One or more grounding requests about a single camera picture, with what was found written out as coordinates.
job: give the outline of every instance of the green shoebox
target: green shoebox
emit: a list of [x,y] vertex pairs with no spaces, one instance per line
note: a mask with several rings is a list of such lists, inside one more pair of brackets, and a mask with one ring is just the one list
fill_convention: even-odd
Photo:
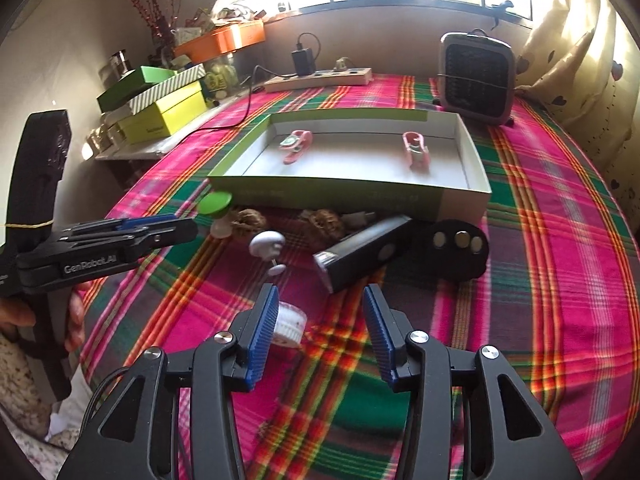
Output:
[[98,97],[100,110],[102,113],[113,112],[136,95],[142,94],[153,85],[157,85],[174,75],[174,70],[156,68],[154,66],[141,66],[128,73]]

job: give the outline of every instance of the window frame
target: window frame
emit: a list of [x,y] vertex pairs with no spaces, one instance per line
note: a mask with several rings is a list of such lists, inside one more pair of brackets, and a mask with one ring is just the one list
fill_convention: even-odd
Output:
[[[351,9],[355,7],[426,7],[458,10],[460,12],[470,12],[481,16],[494,17],[494,10],[486,6],[486,0],[481,0],[480,5],[457,0],[329,0],[329,2],[324,4],[300,7],[296,9],[296,14],[313,14],[314,12],[323,12],[325,10]],[[500,20],[533,29],[533,0],[529,0],[529,16],[529,18],[526,18],[514,12],[507,11],[502,14]],[[268,19],[268,22],[286,17],[287,16],[272,16]]]
[[[324,12],[326,10],[353,9],[359,7],[425,7],[431,9],[449,9],[458,10],[460,12],[471,12],[481,16],[494,16],[493,9],[489,7],[481,7],[466,2],[456,2],[454,0],[341,0],[339,2],[328,2],[325,4],[317,4],[308,7],[300,7],[296,9],[295,14],[289,11],[284,16],[271,16],[267,22],[285,19],[289,16],[298,16],[300,14],[313,14],[315,12]],[[525,28],[533,28],[533,22],[527,18],[523,18],[517,14],[505,13],[500,17],[503,22],[513,23]]]

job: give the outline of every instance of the person's hand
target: person's hand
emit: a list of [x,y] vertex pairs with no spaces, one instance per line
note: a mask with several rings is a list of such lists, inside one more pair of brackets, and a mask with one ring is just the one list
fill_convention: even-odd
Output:
[[[80,283],[74,287],[69,299],[69,319],[66,327],[65,349],[72,352],[84,342],[84,305],[81,293],[91,283]],[[26,303],[14,298],[0,298],[0,330],[15,335],[17,326],[33,326],[36,317]]]

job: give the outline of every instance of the metal screw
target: metal screw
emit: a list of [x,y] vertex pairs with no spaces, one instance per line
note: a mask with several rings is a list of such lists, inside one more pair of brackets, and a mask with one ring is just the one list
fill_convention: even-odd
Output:
[[149,360],[158,359],[162,355],[162,350],[157,346],[152,346],[147,348],[143,355]]
[[389,258],[391,258],[396,252],[396,244],[387,244],[378,253],[378,260],[381,262],[386,262]]
[[426,343],[429,340],[429,334],[422,330],[414,330],[409,334],[409,338],[414,343]]
[[433,246],[436,249],[441,249],[444,247],[444,244],[447,243],[447,235],[444,234],[442,231],[438,231],[436,234],[433,235]]
[[495,346],[487,345],[482,347],[482,355],[487,359],[495,359],[500,355]]
[[234,335],[231,332],[218,332],[215,336],[213,336],[213,341],[216,343],[220,343],[221,345],[225,345],[227,343],[231,343]]
[[469,247],[471,236],[466,231],[458,231],[453,239],[460,249],[466,249]]
[[482,238],[479,236],[474,236],[471,238],[471,252],[473,254],[478,254],[482,250]]

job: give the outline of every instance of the rubber band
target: rubber band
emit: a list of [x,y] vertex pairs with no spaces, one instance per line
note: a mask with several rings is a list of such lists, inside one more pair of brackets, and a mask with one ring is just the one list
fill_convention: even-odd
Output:
[[53,224],[53,220],[49,220],[48,222],[43,222],[42,224],[0,224],[0,227],[11,227],[12,229],[39,229],[40,227],[46,227],[47,225]]

